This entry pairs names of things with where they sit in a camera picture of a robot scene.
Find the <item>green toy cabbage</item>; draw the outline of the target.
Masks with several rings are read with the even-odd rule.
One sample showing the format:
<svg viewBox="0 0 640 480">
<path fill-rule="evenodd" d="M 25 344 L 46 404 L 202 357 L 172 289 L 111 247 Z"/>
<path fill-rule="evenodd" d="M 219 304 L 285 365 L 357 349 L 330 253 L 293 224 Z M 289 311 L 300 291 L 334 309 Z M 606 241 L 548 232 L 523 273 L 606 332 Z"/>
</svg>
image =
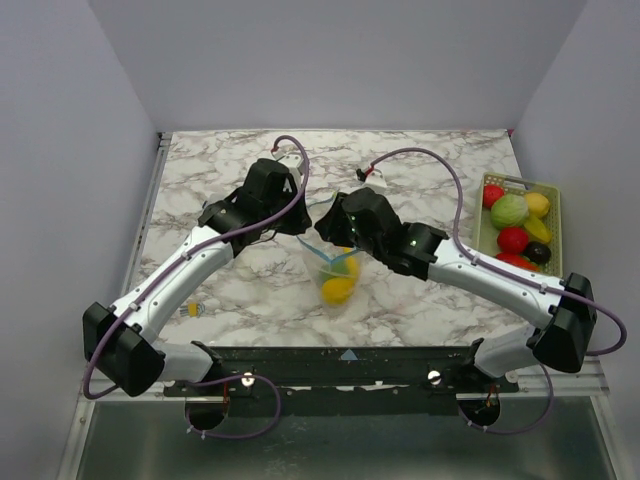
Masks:
<svg viewBox="0 0 640 480">
<path fill-rule="evenodd" d="M 491 207 L 491 224 L 498 230 L 519 227 L 529 217 L 529 208 L 524 196 L 505 194 Z"/>
</svg>

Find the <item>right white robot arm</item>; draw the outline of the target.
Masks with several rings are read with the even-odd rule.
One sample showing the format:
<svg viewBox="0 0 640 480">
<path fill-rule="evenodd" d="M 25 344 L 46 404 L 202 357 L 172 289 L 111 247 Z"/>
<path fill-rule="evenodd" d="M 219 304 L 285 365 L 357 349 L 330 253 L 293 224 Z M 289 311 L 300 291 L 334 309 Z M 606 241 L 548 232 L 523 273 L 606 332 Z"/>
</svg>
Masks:
<svg viewBox="0 0 640 480">
<path fill-rule="evenodd" d="M 526 321 L 472 344 L 459 370 L 467 389 L 483 391 L 507 372 L 535 364 L 563 373 L 581 370 L 597 319 L 586 277 L 560 279 L 505 265 L 440 229 L 401 221 L 370 188 L 338 194 L 315 229 L 324 241 L 362 250 L 397 274 L 460 288 Z"/>
</svg>

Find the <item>dark purple toy eggplant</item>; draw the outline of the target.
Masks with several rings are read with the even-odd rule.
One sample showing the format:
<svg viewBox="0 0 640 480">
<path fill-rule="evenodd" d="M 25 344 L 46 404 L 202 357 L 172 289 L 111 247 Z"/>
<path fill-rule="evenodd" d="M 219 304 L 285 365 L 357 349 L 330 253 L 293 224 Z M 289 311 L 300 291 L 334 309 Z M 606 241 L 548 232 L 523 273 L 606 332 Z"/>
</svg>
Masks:
<svg viewBox="0 0 640 480">
<path fill-rule="evenodd" d="M 531 241 L 525 247 L 523 256 L 537 265 L 546 265 L 551 259 L 551 250 L 546 244 Z"/>
</svg>

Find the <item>green toy pepper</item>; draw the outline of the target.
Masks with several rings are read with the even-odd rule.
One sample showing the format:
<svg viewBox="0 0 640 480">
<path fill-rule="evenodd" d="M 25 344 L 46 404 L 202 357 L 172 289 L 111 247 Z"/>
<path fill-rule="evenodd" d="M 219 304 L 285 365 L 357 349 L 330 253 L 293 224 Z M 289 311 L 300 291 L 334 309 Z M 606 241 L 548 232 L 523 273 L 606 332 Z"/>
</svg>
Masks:
<svg viewBox="0 0 640 480">
<path fill-rule="evenodd" d="M 346 278 L 352 275 L 346 260 L 336 261 L 334 263 L 325 263 L 319 269 L 320 282 L 324 283 L 332 278 Z"/>
</svg>

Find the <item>yellow toy banana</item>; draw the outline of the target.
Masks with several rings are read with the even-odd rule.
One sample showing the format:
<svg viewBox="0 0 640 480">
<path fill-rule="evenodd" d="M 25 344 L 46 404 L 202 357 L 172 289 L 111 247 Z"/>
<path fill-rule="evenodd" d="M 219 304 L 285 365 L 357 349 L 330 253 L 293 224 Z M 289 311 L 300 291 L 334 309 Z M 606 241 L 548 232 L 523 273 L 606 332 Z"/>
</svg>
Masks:
<svg viewBox="0 0 640 480">
<path fill-rule="evenodd" d="M 345 275 L 358 279 L 360 277 L 360 260 L 356 250 L 349 247 L 342 248 L 346 257 L 341 260 L 340 266 Z"/>
</svg>

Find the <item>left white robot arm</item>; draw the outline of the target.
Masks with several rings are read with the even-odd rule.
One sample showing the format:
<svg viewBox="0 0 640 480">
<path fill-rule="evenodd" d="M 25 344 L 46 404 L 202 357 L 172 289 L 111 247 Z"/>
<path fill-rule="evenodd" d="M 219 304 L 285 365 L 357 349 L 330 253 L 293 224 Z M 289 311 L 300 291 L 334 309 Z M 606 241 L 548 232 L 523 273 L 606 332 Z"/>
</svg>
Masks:
<svg viewBox="0 0 640 480">
<path fill-rule="evenodd" d="M 215 354 L 197 342 L 160 345 L 160 333 L 208 277 L 264 232 L 296 236 L 310 228 L 302 186 L 307 169 L 298 155 L 258 159 L 240 187 L 204 204 L 196 226 L 145 281 L 108 307 L 89 306 L 82 317 L 89 370 L 131 397 L 173 380 L 201 395 L 214 393 L 222 380 Z"/>
</svg>

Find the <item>clear zip top bag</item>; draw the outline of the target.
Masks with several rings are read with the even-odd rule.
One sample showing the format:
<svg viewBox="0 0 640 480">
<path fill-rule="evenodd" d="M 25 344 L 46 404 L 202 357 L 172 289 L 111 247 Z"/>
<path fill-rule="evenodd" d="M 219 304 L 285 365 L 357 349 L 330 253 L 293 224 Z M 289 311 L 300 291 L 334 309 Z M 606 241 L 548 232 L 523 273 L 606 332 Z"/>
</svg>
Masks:
<svg viewBox="0 0 640 480">
<path fill-rule="evenodd" d="M 320 282 L 318 274 L 319 269 L 325 263 L 334 263 L 336 261 L 344 259 L 346 257 L 346 254 L 343 253 L 343 247 L 335 246 L 331 243 L 323 241 L 315 230 L 314 225 L 328 212 L 333 201 L 336 198 L 336 195 L 337 191 L 334 191 L 329 197 L 326 197 L 324 199 L 312 199 L 307 204 L 307 212 L 312 220 L 312 226 L 304 234 L 297 236 L 302 260 L 306 267 L 306 271 L 312 284 L 316 288 L 317 295 L 322 307 L 325 309 L 329 316 L 338 316 L 339 314 L 344 312 L 347 309 L 349 302 L 354 297 L 361 277 L 361 264 L 363 257 L 363 254 L 359 250 L 355 249 L 354 247 L 349 247 L 355 249 L 356 253 L 358 254 L 360 260 L 360 277 L 358 279 L 347 277 L 351 278 L 355 282 L 355 286 L 353 295 L 345 304 L 340 306 L 327 305 L 323 301 L 321 296 L 321 287 L 323 283 Z"/>
</svg>

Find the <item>red toy chili pepper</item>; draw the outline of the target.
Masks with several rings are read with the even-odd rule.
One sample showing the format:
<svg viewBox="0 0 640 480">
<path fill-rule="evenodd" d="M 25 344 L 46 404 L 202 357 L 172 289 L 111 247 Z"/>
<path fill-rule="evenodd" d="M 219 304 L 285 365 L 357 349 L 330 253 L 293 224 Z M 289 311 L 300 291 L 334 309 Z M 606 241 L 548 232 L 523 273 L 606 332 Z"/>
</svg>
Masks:
<svg viewBox="0 0 640 480">
<path fill-rule="evenodd" d="M 528 260 L 527 258 L 521 255 L 501 252 L 497 254 L 495 258 L 504 263 L 515 266 L 517 268 L 521 268 L 521 269 L 533 271 L 533 272 L 539 271 L 539 267 L 535 263 L 531 262 L 530 260 Z"/>
</svg>

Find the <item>beige plastic basket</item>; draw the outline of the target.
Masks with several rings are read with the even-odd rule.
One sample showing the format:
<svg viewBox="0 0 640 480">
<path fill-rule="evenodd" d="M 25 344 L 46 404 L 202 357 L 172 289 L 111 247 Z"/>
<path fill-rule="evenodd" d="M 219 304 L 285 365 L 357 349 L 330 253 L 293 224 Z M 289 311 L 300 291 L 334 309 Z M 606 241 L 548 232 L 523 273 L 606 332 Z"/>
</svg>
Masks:
<svg viewBox="0 0 640 480">
<path fill-rule="evenodd" d="M 496 173 L 483 176 L 476 201 L 472 247 L 512 265 L 563 275 L 558 188 Z"/>
</svg>

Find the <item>yellow toy starfruit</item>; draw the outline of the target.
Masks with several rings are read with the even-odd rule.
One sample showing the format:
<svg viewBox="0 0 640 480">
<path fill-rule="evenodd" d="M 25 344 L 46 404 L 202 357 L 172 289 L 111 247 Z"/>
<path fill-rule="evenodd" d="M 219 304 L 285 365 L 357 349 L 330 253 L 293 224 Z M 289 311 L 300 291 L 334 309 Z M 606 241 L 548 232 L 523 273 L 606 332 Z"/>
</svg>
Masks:
<svg viewBox="0 0 640 480">
<path fill-rule="evenodd" d="M 542 220 L 531 214 L 524 221 L 522 227 L 533 241 L 549 244 L 553 238 L 552 232 L 542 222 Z"/>
</svg>

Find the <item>red toy strawberry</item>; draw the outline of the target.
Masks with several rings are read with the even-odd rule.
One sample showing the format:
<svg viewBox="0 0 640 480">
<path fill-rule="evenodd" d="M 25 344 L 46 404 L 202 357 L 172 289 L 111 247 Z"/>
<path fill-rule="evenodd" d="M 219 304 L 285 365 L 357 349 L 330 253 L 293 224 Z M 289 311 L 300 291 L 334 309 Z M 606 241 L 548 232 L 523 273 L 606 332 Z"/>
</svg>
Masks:
<svg viewBox="0 0 640 480">
<path fill-rule="evenodd" d="M 501 186 L 486 184 L 482 190 L 482 206 L 485 209 L 491 209 L 504 195 L 505 191 Z"/>
</svg>

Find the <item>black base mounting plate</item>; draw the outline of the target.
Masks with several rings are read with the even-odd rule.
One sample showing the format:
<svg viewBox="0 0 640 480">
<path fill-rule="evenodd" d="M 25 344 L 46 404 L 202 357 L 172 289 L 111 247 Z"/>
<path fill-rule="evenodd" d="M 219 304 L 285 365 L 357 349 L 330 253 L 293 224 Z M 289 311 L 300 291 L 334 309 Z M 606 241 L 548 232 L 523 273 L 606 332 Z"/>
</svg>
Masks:
<svg viewBox="0 0 640 480">
<path fill-rule="evenodd" d="M 518 388 L 471 367 L 469 347 L 217 347 L 208 380 L 178 381 L 167 397 L 190 404 L 229 400 L 232 416 L 268 416 L 281 396 L 284 416 L 454 415 L 457 395 Z"/>
</svg>

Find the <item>red toy tomato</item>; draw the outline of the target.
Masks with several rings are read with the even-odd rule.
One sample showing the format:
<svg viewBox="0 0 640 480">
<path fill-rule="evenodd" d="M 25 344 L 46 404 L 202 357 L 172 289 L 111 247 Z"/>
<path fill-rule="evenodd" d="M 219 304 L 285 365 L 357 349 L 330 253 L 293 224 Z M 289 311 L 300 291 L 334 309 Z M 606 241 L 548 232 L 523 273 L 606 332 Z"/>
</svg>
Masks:
<svg viewBox="0 0 640 480">
<path fill-rule="evenodd" d="M 520 227 L 507 227 L 500 231 L 496 243 L 501 252 L 520 255 L 529 244 L 529 236 Z"/>
</svg>

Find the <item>yellow toy lemon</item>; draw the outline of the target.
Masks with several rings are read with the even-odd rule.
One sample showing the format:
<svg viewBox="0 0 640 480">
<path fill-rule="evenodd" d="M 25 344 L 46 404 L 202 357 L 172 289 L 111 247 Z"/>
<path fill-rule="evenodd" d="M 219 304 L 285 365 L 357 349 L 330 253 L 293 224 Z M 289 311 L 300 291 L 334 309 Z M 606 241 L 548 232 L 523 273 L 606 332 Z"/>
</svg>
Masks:
<svg viewBox="0 0 640 480">
<path fill-rule="evenodd" d="M 321 287 L 323 301 L 330 306 L 345 304 L 353 295 L 355 282 L 347 277 L 333 277 L 325 281 Z"/>
<path fill-rule="evenodd" d="M 544 218 L 551 208 L 550 200 L 538 192 L 529 192 L 524 195 L 524 199 L 527 203 L 529 213 L 536 218 Z"/>
</svg>

